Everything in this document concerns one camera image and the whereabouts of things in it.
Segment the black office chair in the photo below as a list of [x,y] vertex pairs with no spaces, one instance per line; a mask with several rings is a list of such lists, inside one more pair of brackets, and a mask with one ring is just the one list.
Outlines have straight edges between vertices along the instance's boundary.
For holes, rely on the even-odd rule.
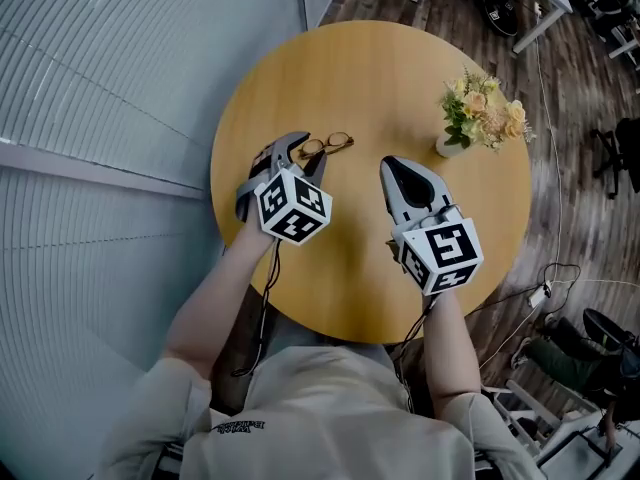
[[602,133],[590,131],[591,138],[598,138],[608,154],[608,159],[593,172],[595,179],[608,169],[613,170],[614,189],[608,194],[614,200],[619,191],[619,173],[627,171],[635,193],[640,193],[640,118],[622,119],[614,130]]

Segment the white slatted window blinds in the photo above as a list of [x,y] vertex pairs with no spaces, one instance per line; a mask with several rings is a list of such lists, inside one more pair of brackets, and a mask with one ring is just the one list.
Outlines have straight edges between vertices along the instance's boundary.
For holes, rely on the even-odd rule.
[[296,0],[0,0],[0,470],[86,480],[220,248],[209,166]]

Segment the black chair seat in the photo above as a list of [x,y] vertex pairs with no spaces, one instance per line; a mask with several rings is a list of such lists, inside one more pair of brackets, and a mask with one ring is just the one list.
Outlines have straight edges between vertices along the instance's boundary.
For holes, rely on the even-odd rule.
[[608,351],[617,351],[623,346],[636,346],[638,338],[623,330],[603,313],[586,308],[583,312],[583,324],[589,338]]

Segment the brown eyeglasses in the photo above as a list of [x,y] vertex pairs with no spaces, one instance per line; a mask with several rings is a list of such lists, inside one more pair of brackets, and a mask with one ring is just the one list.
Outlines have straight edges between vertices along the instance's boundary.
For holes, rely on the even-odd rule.
[[353,137],[343,131],[333,132],[325,139],[309,138],[302,144],[299,158],[307,160],[319,152],[331,155],[353,146],[354,143]]

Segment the white vase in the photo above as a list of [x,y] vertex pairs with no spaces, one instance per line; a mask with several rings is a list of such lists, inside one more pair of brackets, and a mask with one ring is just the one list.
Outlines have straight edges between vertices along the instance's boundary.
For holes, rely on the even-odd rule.
[[460,142],[449,144],[450,139],[451,136],[446,132],[443,132],[437,139],[435,149],[441,157],[453,158],[466,151]]

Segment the black round robot vacuum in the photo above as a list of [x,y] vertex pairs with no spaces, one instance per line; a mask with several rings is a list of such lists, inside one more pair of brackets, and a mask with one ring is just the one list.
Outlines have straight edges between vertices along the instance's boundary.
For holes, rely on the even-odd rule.
[[512,0],[474,0],[485,23],[502,37],[515,37],[518,19]]

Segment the black flat screen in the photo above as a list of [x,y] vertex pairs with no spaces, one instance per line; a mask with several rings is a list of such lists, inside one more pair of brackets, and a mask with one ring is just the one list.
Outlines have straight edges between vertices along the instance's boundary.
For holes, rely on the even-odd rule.
[[596,429],[573,432],[539,465],[547,480],[595,480],[621,452],[616,444],[607,450],[606,438]]

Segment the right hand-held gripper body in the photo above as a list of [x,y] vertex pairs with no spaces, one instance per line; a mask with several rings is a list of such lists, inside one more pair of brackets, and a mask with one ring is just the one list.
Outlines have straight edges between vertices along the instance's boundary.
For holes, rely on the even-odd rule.
[[484,261],[473,220],[457,205],[398,224],[391,236],[396,261],[426,296],[468,284]]

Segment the person's white t-shirt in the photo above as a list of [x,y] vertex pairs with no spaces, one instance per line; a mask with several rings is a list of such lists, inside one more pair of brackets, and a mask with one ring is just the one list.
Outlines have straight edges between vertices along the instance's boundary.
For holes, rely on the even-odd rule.
[[341,347],[294,346],[255,371],[239,414],[214,420],[211,389],[176,358],[136,384],[97,466],[98,480],[140,480],[179,443],[180,480],[474,480],[486,459],[504,480],[544,480],[479,393],[435,419],[413,414],[387,367]]

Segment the white power strip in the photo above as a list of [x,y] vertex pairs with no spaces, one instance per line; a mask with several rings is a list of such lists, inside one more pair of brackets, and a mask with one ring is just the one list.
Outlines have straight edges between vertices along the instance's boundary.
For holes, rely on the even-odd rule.
[[543,302],[551,297],[551,283],[549,281],[542,282],[533,293],[528,296],[528,305],[532,310],[538,308]]

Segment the white chair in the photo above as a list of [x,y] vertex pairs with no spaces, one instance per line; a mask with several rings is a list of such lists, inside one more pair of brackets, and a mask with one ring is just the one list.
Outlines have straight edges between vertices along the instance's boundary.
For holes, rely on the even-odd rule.
[[560,417],[513,380],[505,388],[483,387],[516,439],[538,462],[570,434],[594,428],[601,419],[595,404],[563,385],[558,388],[574,406]]

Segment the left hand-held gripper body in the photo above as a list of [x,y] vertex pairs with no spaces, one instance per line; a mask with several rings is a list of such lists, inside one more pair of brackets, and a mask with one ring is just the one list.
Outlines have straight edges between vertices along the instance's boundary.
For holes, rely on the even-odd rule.
[[289,167],[273,167],[272,143],[254,159],[247,181],[238,187],[235,214],[245,221],[250,200],[255,199],[262,231],[302,245],[328,226],[333,199],[321,186],[303,180],[305,165],[293,157]]

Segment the person's left forearm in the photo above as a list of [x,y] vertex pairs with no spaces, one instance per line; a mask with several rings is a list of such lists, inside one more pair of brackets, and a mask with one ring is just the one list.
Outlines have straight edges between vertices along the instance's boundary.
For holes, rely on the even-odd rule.
[[273,238],[262,231],[255,205],[215,267],[173,319],[164,355],[179,359],[204,379],[217,361],[236,321],[253,274]]

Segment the person's right forearm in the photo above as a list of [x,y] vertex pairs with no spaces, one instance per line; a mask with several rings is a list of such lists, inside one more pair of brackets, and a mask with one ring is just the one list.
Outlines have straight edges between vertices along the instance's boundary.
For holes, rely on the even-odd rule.
[[453,290],[430,305],[423,323],[424,367],[434,414],[455,397],[481,392],[477,355]]

